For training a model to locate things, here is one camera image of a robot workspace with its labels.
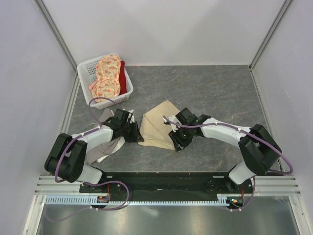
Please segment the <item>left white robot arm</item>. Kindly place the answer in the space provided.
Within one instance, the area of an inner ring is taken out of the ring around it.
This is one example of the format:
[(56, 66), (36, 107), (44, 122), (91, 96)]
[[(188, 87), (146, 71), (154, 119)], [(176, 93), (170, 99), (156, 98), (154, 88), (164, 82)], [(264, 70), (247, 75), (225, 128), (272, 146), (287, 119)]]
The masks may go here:
[(133, 113), (116, 109), (114, 115), (99, 126), (76, 135), (61, 133), (45, 162), (44, 168), (55, 177), (57, 183), (67, 181), (90, 183), (96, 192), (107, 188), (107, 180), (101, 170), (85, 163), (87, 152), (115, 139), (126, 142), (143, 142)]

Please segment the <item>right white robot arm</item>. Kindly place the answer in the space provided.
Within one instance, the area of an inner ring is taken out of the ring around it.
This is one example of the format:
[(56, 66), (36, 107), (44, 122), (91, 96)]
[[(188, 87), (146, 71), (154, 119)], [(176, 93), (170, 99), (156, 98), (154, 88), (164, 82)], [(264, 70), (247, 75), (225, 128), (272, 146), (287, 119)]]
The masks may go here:
[(172, 128), (169, 137), (175, 151), (186, 148), (194, 137), (217, 139), (240, 150), (243, 161), (235, 165), (224, 180), (225, 189), (231, 193), (239, 190), (245, 180), (265, 176), (282, 153), (266, 128), (259, 124), (253, 127), (231, 125), (208, 115), (197, 117), (187, 108), (163, 119)]

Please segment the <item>beige cloth napkin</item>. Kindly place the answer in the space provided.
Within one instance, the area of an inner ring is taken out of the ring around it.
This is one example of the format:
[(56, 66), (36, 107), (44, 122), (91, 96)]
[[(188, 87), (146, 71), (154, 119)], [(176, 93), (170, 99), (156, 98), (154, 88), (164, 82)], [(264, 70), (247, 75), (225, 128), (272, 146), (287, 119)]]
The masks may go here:
[(172, 131), (170, 125), (164, 124), (163, 117), (176, 115), (179, 109), (169, 100), (162, 102), (142, 117), (140, 133), (144, 142), (139, 142), (142, 146), (152, 146), (168, 150), (174, 150), (174, 144), (169, 133)]

